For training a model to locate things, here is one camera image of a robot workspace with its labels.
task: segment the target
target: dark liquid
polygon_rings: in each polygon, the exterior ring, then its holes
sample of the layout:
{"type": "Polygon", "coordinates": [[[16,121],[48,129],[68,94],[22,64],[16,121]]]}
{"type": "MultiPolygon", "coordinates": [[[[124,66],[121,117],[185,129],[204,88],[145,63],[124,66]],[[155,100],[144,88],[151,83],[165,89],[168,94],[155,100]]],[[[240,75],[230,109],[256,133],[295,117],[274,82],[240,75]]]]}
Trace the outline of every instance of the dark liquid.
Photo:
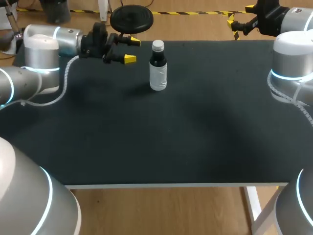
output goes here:
{"type": "Polygon", "coordinates": [[[166,65],[167,60],[164,56],[164,51],[155,52],[152,51],[152,56],[150,58],[150,64],[154,67],[163,67],[166,65]]]}

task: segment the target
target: table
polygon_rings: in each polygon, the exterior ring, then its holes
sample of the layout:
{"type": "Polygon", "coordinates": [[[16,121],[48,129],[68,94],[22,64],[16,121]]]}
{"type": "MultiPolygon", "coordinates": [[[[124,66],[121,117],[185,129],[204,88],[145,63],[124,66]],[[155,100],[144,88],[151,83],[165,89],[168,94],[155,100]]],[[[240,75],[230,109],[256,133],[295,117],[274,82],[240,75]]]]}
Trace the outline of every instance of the table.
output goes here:
{"type": "Polygon", "coordinates": [[[0,136],[70,188],[286,184],[312,164],[306,118],[267,87],[272,41],[165,42],[161,92],[149,87],[151,44],[119,46],[137,55],[129,66],[75,62],[63,100],[5,108],[0,136]]]}

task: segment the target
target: bottle label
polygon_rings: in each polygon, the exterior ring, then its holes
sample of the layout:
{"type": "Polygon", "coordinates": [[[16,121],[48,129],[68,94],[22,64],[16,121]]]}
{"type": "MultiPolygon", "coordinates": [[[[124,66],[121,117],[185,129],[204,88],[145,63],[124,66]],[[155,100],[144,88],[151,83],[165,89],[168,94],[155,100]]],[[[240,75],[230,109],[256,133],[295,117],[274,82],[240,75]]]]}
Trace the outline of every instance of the bottle label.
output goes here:
{"type": "Polygon", "coordinates": [[[162,67],[150,66],[150,86],[153,90],[161,91],[167,84],[167,63],[162,67]]]}

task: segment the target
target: bottle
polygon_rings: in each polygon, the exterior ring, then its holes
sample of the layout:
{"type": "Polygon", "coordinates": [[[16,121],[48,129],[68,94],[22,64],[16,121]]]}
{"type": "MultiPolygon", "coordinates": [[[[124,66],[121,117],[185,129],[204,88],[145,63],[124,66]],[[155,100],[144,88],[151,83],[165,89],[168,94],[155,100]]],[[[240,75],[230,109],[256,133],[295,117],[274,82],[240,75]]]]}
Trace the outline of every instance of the bottle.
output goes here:
{"type": "Polygon", "coordinates": [[[152,43],[150,66],[150,87],[162,91],[167,85],[167,60],[164,56],[164,42],[155,40],[152,43]]]}

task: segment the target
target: wooden floor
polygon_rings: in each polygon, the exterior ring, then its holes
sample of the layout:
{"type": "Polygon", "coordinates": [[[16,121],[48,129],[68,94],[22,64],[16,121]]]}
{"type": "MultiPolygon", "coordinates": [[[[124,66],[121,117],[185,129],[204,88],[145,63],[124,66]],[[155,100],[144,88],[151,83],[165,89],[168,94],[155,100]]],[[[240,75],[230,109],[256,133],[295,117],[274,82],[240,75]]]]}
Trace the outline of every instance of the wooden floor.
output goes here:
{"type": "MultiPolygon", "coordinates": [[[[27,6],[32,0],[21,0],[27,6]]],[[[150,0],[124,0],[124,4],[147,5],[150,0]]],[[[244,10],[256,0],[155,0],[152,11],[244,10]]],[[[119,0],[111,0],[113,9],[119,0]]],[[[281,0],[285,6],[313,7],[310,0],[281,0]]],[[[97,0],[70,0],[71,9],[97,10],[97,0]]],[[[40,8],[38,2],[33,6],[40,8]]],[[[42,13],[19,13],[19,26],[44,24],[42,13]]],[[[236,14],[235,20],[247,22],[250,14],[236,14]]],[[[141,40],[234,40],[222,15],[155,15],[155,23],[137,37],[141,40]]],[[[73,13],[66,27],[85,33],[99,21],[98,14],[73,13]]],[[[242,40],[270,39],[256,30],[242,40]]],[[[13,58],[0,60],[11,65],[13,58]]],[[[258,187],[262,207],[275,187],[258,187]]],[[[165,188],[75,190],[82,209],[81,235],[248,235],[249,218],[240,188],[165,188]]],[[[272,228],[268,235],[276,234],[272,228]]]]}

